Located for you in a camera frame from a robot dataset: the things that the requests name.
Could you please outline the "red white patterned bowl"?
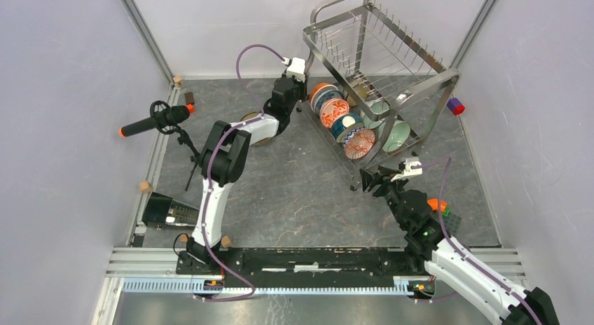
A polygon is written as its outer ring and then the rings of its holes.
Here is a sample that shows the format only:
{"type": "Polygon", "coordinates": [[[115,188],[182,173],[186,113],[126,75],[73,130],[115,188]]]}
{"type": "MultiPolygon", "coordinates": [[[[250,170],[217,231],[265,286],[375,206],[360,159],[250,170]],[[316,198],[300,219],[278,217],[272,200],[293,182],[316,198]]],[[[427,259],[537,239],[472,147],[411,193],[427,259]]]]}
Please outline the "red white patterned bowl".
{"type": "Polygon", "coordinates": [[[343,150],[345,156],[350,160],[363,158],[375,144],[375,133],[368,128],[357,128],[351,131],[345,138],[343,150]]]}

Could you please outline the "steel dish rack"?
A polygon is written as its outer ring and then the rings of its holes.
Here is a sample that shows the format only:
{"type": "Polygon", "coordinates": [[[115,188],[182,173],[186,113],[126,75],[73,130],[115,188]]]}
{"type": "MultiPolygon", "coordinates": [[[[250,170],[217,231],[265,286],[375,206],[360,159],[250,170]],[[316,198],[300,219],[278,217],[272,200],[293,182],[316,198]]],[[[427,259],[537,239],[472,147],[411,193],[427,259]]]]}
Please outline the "steel dish rack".
{"type": "Polygon", "coordinates": [[[310,13],[303,40],[310,50],[307,64],[324,66],[355,102],[355,113],[383,119],[381,126],[396,120],[411,125],[407,140],[391,153],[382,150],[388,134],[378,128],[375,146],[363,158],[349,160],[341,147],[335,149],[352,191],[361,185],[361,168],[374,170],[407,152],[420,153],[460,79],[457,69],[436,59],[374,0],[321,1],[310,13]],[[368,105],[374,101],[386,101],[389,110],[375,115],[368,105]]]}

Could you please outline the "brown beige bowl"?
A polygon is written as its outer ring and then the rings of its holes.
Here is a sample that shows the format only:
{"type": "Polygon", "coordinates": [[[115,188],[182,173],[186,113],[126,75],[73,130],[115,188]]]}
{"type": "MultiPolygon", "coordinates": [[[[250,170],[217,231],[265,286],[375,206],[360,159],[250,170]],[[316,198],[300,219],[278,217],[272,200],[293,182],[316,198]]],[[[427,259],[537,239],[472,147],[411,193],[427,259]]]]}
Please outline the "brown beige bowl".
{"type": "Polygon", "coordinates": [[[251,146],[261,146],[268,143],[277,134],[279,126],[279,122],[275,117],[257,112],[243,116],[240,123],[242,124],[240,129],[251,134],[251,146]]]}

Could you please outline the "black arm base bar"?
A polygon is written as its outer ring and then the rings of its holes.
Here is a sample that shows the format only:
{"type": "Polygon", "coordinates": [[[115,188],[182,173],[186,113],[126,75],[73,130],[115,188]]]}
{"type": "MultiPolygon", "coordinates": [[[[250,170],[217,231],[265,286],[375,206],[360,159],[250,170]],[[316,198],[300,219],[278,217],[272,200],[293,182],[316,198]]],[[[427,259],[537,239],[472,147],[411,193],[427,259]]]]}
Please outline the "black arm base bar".
{"type": "Polygon", "coordinates": [[[394,277],[426,277],[403,248],[228,248],[202,263],[181,251],[178,275],[222,275],[226,288],[387,288],[394,277]]]}

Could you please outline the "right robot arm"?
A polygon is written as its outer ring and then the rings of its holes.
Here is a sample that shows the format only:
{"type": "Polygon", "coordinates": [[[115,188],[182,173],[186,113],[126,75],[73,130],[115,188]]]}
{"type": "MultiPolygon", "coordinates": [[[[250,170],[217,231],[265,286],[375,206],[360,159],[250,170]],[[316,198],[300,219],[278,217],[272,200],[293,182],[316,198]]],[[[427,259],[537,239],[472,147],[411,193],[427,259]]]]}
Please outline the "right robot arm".
{"type": "Polygon", "coordinates": [[[539,287],[528,290],[512,282],[474,256],[448,232],[426,193],[405,188],[405,170],[404,165],[362,169],[360,175],[362,190],[385,199],[405,232],[406,269],[443,281],[492,324],[559,324],[551,297],[539,287]]]}

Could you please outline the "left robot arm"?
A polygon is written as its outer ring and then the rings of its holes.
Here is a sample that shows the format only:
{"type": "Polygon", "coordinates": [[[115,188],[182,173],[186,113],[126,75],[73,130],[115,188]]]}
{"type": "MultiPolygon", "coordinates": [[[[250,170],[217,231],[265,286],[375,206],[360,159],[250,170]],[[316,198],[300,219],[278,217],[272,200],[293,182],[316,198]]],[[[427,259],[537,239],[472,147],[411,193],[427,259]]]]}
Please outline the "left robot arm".
{"type": "Polygon", "coordinates": [[[213,124],[199,159],[203,192],[198,222],[178,255],[176,273],[208,275],[221,267],[217,251],[226,202],[245,169],[250,146],[283,133],[296,104],[306,98],[307,83],[306,77],[284,74],[275,80],[261,112],[240,122],[213,124]]]}

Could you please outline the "light green bowl front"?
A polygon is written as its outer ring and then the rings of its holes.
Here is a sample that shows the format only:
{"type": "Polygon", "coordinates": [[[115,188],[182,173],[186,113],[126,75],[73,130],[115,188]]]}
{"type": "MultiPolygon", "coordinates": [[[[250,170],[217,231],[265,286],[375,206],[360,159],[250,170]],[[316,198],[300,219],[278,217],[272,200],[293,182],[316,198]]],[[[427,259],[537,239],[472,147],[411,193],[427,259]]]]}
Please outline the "light green bowl front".
{"type": "Polygon", "coordinates": [[[400,148],[409,137],[411,128],[406,121],[396,120],[388,129],[387,141],[384,143],[382,150],[385,153],[391,153],[400,148]]]}

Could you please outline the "orange curved tube toy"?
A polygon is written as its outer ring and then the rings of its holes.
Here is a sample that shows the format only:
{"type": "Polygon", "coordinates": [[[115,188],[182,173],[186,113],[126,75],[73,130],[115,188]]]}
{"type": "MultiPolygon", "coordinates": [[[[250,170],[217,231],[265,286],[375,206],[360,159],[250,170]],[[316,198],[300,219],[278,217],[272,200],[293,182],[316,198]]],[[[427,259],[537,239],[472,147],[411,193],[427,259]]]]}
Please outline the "orange curved tube toy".
{"type": "Polygon", "coordinates": [[[450,208],[446,201],[440,201],[438,198],[432,198],[427,201],[427,204],[431,207],[431,213],[437,213],[440,211],[444,217],[449,216],[450,208]]]}

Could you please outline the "light green ribbed bowl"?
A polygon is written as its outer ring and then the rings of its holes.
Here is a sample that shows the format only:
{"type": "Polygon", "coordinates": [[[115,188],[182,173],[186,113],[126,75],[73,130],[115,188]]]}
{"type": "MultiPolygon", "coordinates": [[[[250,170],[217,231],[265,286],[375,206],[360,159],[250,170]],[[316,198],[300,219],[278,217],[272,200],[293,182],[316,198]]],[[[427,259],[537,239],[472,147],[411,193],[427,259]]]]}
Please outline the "light green ribbed bowl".
{"type": "MultiPolygon", "coordinates": [[[[379,115],[389,110],[389,104],[386,101],[374,101],[373,103],[368,104],[370,110],[375,114],[379,115]]],[[[378,120],[371,120],[367,115],[364,113],[362,114],[362,118],[364,120],[364,127],[369,129],[375,129],[382,125],[383,119],[378,120]]]]}

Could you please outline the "red floral bowl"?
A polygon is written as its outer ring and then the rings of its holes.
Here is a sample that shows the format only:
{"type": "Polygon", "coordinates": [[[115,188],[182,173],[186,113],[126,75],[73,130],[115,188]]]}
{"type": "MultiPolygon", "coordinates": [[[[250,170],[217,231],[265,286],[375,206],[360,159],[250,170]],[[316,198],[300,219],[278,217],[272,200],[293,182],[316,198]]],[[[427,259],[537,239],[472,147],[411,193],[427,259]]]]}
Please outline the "red floral bowl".
{"type": "Polygon", "coordinates": [[[319,112],[319,119],[325,128],[331,128],[332,124],[341,116],[348,113],[350,105],[344,99],[333,98],[326,101],[319,112]]]}

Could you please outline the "purple red block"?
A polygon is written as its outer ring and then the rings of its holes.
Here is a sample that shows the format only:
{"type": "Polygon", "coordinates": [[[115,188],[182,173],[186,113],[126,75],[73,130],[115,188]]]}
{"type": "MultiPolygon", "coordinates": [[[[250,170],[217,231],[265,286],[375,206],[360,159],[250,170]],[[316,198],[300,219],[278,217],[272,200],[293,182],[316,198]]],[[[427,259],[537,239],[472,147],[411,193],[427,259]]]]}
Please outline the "purple red block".
{"type": "Polygon", "coordinates": [[[454,116],[458,116],[465,111],[465,105],[457,97],[450,98],[447,107],[454,116]]]}

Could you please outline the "wooden cube near base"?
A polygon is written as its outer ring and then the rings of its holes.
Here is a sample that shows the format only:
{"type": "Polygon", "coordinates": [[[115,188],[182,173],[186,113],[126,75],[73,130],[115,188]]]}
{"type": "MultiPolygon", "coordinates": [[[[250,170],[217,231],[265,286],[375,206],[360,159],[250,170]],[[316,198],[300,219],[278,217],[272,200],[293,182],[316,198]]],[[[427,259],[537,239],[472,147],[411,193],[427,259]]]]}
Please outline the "wooden cube near base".
{"type": "Polygon", "coordinates": [[[232,243],[232,241],[231,241],[231,239],[230,239],[230,237],[228,235],[224,235],[221,238],[221,241],[220,241],[220,247],[221,248],[227,249],[227,248],[232,247],[232,245],[233,245],[233,243],[232,243]]]}

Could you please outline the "brown block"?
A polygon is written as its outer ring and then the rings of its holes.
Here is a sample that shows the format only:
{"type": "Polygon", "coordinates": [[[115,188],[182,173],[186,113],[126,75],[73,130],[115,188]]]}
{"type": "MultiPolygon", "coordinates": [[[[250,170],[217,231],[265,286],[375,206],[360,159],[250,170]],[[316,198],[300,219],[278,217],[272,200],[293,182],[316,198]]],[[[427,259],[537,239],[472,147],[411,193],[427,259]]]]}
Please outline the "brown block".
{"type": "Polygon", "coordinates": [[[192,92],[186,92],[184,94],[184,99],[185,99],[186,105],[190,105],[190,104],[194,105],[194,103],[195,103],[195,99],[194,99],[192,92]]]}

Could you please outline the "black microphone on tripod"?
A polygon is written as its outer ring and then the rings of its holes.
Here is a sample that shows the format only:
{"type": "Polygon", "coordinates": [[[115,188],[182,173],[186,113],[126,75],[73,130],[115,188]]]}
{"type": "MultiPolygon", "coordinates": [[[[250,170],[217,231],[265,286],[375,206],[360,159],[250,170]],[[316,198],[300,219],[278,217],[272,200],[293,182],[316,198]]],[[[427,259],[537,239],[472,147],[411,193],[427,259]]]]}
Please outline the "black microphone on tripod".
{"type": "Polygon", "coordinates": [[[192,103],[170,106],[168,103],[158,100],[150,105],[148,118],[122,126],[118,131],[121,137],[131,137],[149,130],[157,130],[163,135],[177,133],[179,135],[177,138],[178,143],[186,145],[192,152],[190,161],[193,163],[193,168],[186,183],[185,191],[189,189],[195,170],[198,168],[200,153],[194,146],[187,131],[182,129],[180,124],[189,119],[194,112],[195,109],[192,103]]]}

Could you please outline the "wooden cube left rail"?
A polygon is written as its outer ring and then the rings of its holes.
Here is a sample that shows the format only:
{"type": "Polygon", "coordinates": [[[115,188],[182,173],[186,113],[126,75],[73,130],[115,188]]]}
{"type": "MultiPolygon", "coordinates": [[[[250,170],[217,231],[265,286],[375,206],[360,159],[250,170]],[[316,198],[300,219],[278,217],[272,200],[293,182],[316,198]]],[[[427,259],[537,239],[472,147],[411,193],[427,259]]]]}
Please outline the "wooden cube left rail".
{"type": "Polygon", "coordinates": [[[140,181],[139,190],[143,194],[151,193],[153,191],[153,186],[150,181],[140,181]]]}

